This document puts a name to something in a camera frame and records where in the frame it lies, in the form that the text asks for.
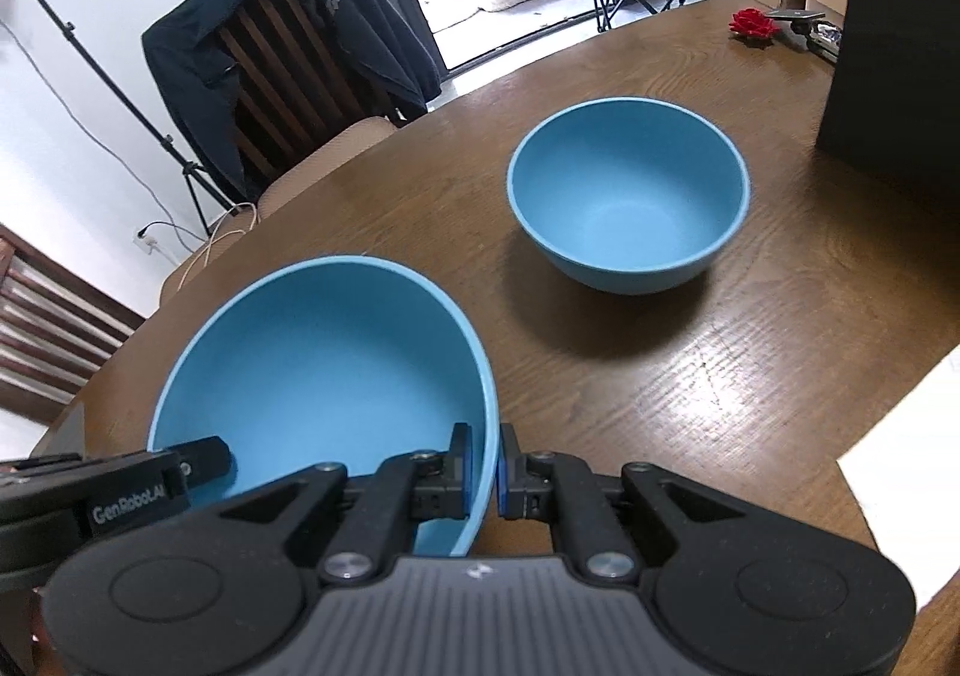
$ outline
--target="black jacket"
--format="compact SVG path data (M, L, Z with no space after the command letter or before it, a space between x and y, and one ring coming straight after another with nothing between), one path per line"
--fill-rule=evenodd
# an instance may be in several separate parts
M234 199L256 200L234 145L239 78L213 37L243 0L186 0L143 35L143 52L176 126L217 184ZM388 0L301 0L331 30L354 68L415 109L440 93L424 45Z

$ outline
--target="red flower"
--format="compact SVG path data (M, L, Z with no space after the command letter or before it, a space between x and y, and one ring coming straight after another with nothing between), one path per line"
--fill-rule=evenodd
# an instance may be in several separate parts
M756 8L746 8L745 10L738 11L738 13L733 13L733 21L730 22L730 31L740 37L757 37L760 40L771 40L773 35L779 32L779 26Z

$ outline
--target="power outlet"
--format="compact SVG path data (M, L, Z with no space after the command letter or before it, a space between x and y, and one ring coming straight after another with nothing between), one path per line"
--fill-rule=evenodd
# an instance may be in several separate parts
M150 254L160 247L160 243L157 243L157 238L152 235L144 235L143 237L133 235L133 245L137 246L138 249L143 251L144 254L147 254L147 256L150 256Z

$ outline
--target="blue bowl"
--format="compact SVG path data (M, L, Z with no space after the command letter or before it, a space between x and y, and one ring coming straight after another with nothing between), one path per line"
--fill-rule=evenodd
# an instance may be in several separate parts
M190 341L157 403L148 449L219 435L228 478L191 492L205 504L318 462L351 475L416 449L445 450L472 427L467 521L421 525L416 553L467 553L499 451L493 373L467 317L412 270L330 256L267 275Z
M650 294L712 264L747 214L750 176L736 146L696 113L618 97L561 110L523 138L507 196L570 278Z

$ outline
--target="wooden chair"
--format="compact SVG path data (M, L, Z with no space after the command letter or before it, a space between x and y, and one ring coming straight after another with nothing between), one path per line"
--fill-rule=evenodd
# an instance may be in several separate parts
M0 408L50 425L143 322L0 227Z
M292 187L302 190L335 168L298 171L271 192L339 134L358 124L376 133L361 136L343 163L402 123L386 91L343 61L299 0L245 0L217 38L240 72L236 142L248 179L266 195L262 215L289 201Z

